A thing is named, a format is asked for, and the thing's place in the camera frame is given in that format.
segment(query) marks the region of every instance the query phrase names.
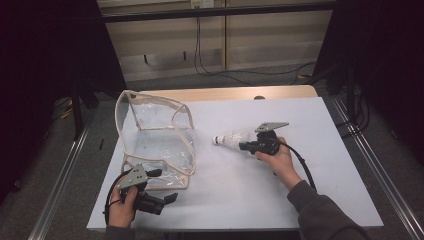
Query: dark sleeve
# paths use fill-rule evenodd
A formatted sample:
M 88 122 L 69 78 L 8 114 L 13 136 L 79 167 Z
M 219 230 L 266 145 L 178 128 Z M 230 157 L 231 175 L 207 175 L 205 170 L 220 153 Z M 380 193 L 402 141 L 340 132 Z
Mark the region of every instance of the dark sleeve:
M 134 240 L 135 231 L 131 228 L 106 227 L 105 240 Z
M 298 183 L 287 198 L 299 213 L 300 232 L 307 240 L 370 239 L 333 200 L 318 195 L 306 181 Z

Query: transparent plastic bag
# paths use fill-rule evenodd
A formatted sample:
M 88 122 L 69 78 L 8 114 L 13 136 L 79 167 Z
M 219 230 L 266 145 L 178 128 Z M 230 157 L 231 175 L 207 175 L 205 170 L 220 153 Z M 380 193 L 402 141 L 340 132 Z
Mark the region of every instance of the transparent plastic bag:
M 124 147 L 121 172 L 135 164 L 146 171 L 161 169 L 146 189 L 184 189 L 195 172 L 193 120 L 179 101 L 122 92 L 115 108 L 116 129 Z

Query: wall outlet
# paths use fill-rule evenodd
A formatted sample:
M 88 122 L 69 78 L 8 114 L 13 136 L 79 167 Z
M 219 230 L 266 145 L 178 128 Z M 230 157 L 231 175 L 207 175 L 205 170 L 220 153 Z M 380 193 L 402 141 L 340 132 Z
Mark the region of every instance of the wall outlet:
M 202 2 L 202 8 L 214 8 L 214 0 L 203 0 Z
M 202 7 L 202 0 L 191 0 L 191 8 L 201 8 Z

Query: hand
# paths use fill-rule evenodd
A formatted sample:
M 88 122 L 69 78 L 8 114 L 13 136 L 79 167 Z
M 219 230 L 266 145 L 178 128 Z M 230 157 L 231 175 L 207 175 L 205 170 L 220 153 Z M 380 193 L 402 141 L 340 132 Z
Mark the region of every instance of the hand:
M 286 142 L 283 137 L 278 137 L 278 139 L 281 142 Z M 287 147 L 280 144 L 280 149 L 274 156 L 262 152 L 256 152 L 255 156 L 269 164 L 287 189 L 291 190 L 296 184 L 302 181 L 293 167 L 290 150 Z
M 125 203 L 122 203 L 120 201 L 121 195 L 119 194 L 119 190 L 117 188 L 118 183 L 113 187 L 112 196 L 110 198 L 111 203 L 115 201 L 117 202 L 110 205 L 109 226 L 129 228 L 135 217 L 135 210 L 133 205 L 134 200 L 137 197 L 138 190 L 136 187 L 131 187 L 128 191 L 127 197 L 125 198 Z

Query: aluminum rail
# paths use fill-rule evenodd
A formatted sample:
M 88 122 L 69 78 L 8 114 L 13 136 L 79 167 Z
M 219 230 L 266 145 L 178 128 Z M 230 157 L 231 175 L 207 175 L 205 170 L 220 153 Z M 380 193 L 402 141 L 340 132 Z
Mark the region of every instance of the aluminum rail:
M 347 116 L 347 108 L 344 105 L 343 101 L 338 99 L 333 99 L 333 103 L 339 112 L 340 116 L 344 121 L 348 121 L 349 117 Z M 370 166 L 371 170 L 374 173 L 374 176 L 377 178 L 380 183 L 383 191 L 386 193 L 387 198 L 391 202 L 393 208 L 398 214 L 400 220 L 408 231 L 411 239 L 414 240 L 424 240 L 424 231 L 421 223 L 414 214 L 414 211 L 409 206 L 408 202 L 402 196 L 400 191 L 394 185 L 393 181 L 389 177 L 389 174 L 384 169 L 380 160 L 375 155 L 371 146 L 368 144 L 364 135 L 359 131 L 359 129 L 353 124 L 347 124 L 350 133 L 352 134 L 353 139 L 358 145 L 359 150 L 363 154 L 365 160 Z
M 59 174 L 59 177 L 54 185 L 50 196 L 47 202 L 44 205 L 43 210 L 38 216 L 37 222 L 32 229 L 28 240 L 43 240 L 45 239 L 47 232 L 52 223 L 53 217 L 56 213 L 57 208 L 59 207 L 60 200 L 62 199 L 62 195 L 65 192 L 66 185 L 68 184 L 69 178 L 72 174 L 72 170 L 74 169 L 75 163 L 78 159 L 78 155 L 81 152 L 81 149 L 84 145 L 85 139 L 87 137 L 88 130 L 93 124 L 95 116 L 95 110 L 90 111 L 88 114 L 88 120 L 80 134 L 79 138 L 74 141 L 71 150 L 69 151 L 68 157 L 66 158 L 65 164 L 62 168 L 62 171 Z
M 248 7 L 221 7 L 203 9 L 184 9 L 161 12 L 146 13 L 125 13 L 125 14 L 103 14 L 101 20 L 105 23 L 132 22 L 177 18 L 197 18 L 233 16 L 265 13 L 287 13 L 287 12 L 308 12 L 333 10 L 336 2 L 302 3 L 302 4 L 281 4 L 269 6 L 248 6 Z

